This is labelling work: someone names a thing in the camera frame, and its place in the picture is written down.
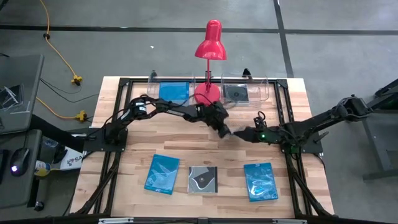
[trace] yellow power cord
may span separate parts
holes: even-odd
[[[63,62],[65,62],[65,64],[69,67],[70,71],[73,74],[73,79],[71,80],[72,84],[76,84],[76,85],[80,86],[80,82],[83,81],[83,78],[76,75],[72,66],[70,66],[70,64],[64,59],[62,54],[49,41],[49,38],[50,38],[50,16],[49,16],[49,12],[48,12],[47,8],[45,7],[44,2],[42,0],[40,0],[40,2],[42,3],[44,10],[45,10],[45,14],[47,15],[47,32],[43,35],[45,38],[45,41],[47,41],[49,46],[54,49],[54,51],[60,56],[60,58],[63,60]]]
[[[59,114],[57,114],[56,112],[54,112],[53,109],[51,109],[51,107],[49,107],[47,104],[45,104],[39,97],[36,97],[36,100],[38,100],[39,102],[41,102],[47,109],[49,109],[49,111],[51,111],[51,113],[53,113],[55,116],[62,118],[62,119],[77,119],[80,122],[84,122],[87,120],[87,114],[85,113],[85,111],[81,110],[80,113],[78,113],[76,116],[61,116]]]

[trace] wooden table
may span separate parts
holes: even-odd
[[[96,128],[100,128],[112,115],[119,78],[104,77],[93,119],[93,126]],[[287,81],[295,120],[301,121],[311,117],[303,79],[288,78]],[[132,88],[131,98],[145,94],[146,91],[146,83],[136,83]],[[229,109],[226,124],[231,130],[238,126],[254,126],[253,118],[257,116],[258,110],[262,110],[269,126],[278,125],[273,88],[269,88],[269,96],[269,99],[260,105],[237,106]],[[294,217],[285,158],[278,145],[253,144],[244,142],[236,136],[219,139],[205,123],[188,123],[171,114],[158,114],[152,119],[135,121],[129,125],[128,129],[127,146],[121,156],[114,194],[113,217]],[[154,154],[180,159],[172,195],[144,190],[144,183]],[[71,212],[81,208],[97,187],[103,157],[103,152],[95,152],[84,160]],[[249,202],[243,165],[258,162],[272,164],[278,200]],[[321,162],[313,155],[304,154],[303,164],[308,187],[325,209],[333,213]],[[218,193],[216,195],[188,194],[189,166],[217,166]],[[106,203],[107,191],[107,189],[104,191],[101,209]],[[302,192],[298,190],[297,193],[300,208],[304,211]]]

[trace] box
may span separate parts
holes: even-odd
[[[188,193],[217,193],[217,191],[217,167],[189,167]]]
[[[247,164],[243,169],[251,202],[278,199],[271,163]]]
[[[180,159],[155,154],[144,188],[171,195],[179,164]]]

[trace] gray floor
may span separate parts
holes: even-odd
[[[397,30],[398,2],[393,0],[280,0],[287,29]],[[53,25],[118,27],[204,27],[220,19],[228,28],[277,28],[271,0],[51,0],[46,1]],[[39,0],[11,0],[0,11],[0,24],[45,25]],[[0,52],[11,56],[44,54],[42,77],[73,91],[71,74],[45,43],[42,31],[0,30]],[[51,42],[83,76],[77,100],[99,92],[105,75],[163,75],[192,72],[201,75],[205,61],[193,56],[202,33],[168,32],[51,32]],[[213,74],[241,73],[286,77],[279,34],[223,34],[228,60],[213,62]],[[398,35],[287,35],[295,77],[305,79],[313,114],[355,93],[370,99],[380,87],[397,78]],[[96,98],[71,104],[45,86],[39,97],[60,114],[79,110],[92,115]],[[88,124],[62,121],[37,104],[35,113],[62,129]],[[345,218],[398,222],[398,178],[363,182],[377,171],[362,124],[341,123],[322,140],[326,173],[335,213]],[[53,174],[44,192],[46,208],[0,210],[1,219],[61,215],[73,192],[76,172]]]

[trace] lamp shade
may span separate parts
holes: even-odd
[[[221,43],[221,22],[212,19],[206,26],[205,40],[199,45],[195,52],[196,57],[211,60],[226,60],[226,51]]]

